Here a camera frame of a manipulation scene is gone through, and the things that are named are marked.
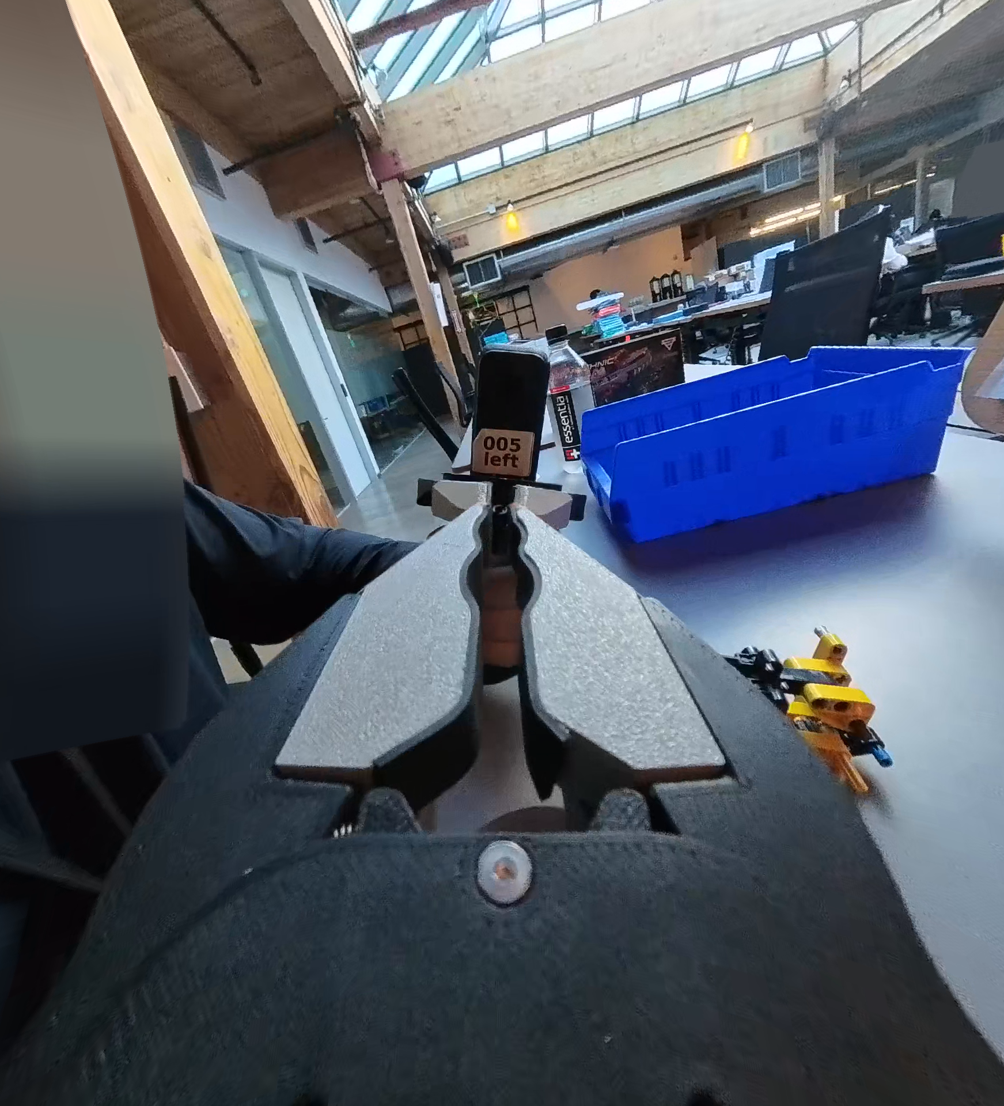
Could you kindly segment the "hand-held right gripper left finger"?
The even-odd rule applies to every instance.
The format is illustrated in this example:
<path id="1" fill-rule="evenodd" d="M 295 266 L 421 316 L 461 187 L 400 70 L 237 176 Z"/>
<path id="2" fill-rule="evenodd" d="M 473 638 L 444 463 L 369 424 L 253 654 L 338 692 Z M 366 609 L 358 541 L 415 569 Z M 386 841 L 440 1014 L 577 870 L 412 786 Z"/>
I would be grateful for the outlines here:
<path id="1" fill-rule="evenodd" d="M 276 757 L 278 775 L 433 803 L 479 752 L 481 560 L 471 507 L 360 592 Z"/>

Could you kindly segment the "wooden post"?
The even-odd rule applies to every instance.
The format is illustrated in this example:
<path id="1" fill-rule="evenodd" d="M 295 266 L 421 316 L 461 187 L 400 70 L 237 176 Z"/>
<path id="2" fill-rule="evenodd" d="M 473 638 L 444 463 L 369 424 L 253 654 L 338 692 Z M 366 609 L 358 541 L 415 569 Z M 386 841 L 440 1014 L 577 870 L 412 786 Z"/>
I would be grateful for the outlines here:
<path id="1" fill-rule="evenodd" d="M 69 1 L 115 149 L 163 340 L 184 356 L 206 406 L 192 421 L 195 470 L 218 495 L 337 526 L 335 510 L 117 17 Z"/>

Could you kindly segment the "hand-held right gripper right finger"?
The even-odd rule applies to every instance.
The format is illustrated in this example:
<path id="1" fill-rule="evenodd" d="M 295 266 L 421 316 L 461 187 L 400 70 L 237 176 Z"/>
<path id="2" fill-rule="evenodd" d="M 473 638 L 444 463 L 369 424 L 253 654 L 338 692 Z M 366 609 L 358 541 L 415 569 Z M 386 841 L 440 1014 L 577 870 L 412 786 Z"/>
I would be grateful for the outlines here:
<path id="1" fill-rule="evenodd" d="M 715 780 L 728 761 L 644 598 L 551 529 L 510 510 L 522 597 L 524 752 L 542 799 Z"/>

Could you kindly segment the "yellow black lego model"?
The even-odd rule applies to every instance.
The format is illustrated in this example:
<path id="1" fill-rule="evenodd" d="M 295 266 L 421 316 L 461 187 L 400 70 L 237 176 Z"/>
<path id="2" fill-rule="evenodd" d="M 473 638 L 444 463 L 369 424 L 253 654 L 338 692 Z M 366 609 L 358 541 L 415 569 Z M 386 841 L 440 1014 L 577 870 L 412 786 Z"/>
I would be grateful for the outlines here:
<path id="1" fill-rule="evenodd" d="M 762 693 L 785 718 L 814 754 L 855 795 L 870 785 L 857 760 L 870 757 L 878 766 L 893 766 L 893 757 L 871 721 L 876 705 L 853 684 L 848 646 L 819 625 L 809 656 L 782 658 L 770 648 L 747 646 L 724 660 Z"/>

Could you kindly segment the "person's left forearm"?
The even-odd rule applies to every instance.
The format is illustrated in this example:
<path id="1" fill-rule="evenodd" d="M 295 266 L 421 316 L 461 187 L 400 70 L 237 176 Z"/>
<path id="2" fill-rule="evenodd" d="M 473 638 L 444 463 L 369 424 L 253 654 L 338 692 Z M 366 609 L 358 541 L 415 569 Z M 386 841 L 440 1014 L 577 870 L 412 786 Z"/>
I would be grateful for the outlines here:
<path id="1" fill-rule="evenodd" d="M 184 480 L 194 639 L 287 641 L 412 553 L 397 541 L 236 505 Z"/>

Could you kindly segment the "clear water bottle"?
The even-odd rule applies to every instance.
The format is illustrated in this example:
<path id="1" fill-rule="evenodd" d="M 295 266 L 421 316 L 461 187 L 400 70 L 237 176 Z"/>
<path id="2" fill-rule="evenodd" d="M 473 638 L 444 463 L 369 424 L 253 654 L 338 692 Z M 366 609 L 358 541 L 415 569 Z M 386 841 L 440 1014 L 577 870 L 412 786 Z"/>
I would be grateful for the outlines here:
<path id="1" fill-rule="evenodd" d="M 590 367 L 569 344 L 566 325 L 546 331 L 548 344 L 548 401 L 564 471 L 582 471 L 582 417 L 594 407 Z"/>

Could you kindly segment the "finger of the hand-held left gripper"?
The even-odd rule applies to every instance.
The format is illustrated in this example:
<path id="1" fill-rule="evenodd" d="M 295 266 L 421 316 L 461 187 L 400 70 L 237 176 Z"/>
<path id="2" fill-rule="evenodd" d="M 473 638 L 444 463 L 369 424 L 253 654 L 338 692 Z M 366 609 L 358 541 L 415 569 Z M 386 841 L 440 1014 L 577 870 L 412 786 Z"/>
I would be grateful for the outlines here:
<path id="1" fill-rule="evenodd" d="M 442 522 L 453 521 L 468 510 L 480 511 L 493 505 L 490 482 L 435 482 L 429 491 L 432 517 Z"/>
<path id="2" fill-rule="evenodd" d="M 573 519 L 573 497 L 555 488 L 519 483 L 514 487 L 512 509 L 523 509 L 551 529 L 564 530 Z"/>

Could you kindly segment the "blue plastic bin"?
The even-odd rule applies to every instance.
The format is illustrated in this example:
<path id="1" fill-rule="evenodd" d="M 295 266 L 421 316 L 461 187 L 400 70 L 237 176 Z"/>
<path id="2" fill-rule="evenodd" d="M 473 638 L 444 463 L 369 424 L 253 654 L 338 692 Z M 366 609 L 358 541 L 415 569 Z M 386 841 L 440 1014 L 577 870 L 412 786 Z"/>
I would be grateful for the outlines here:
<path id="1" fill-rule="evenodd" d="M 933 474 L 964 347 L 814 347 L 584 414 L 598 505 L 634 543 Z"/>

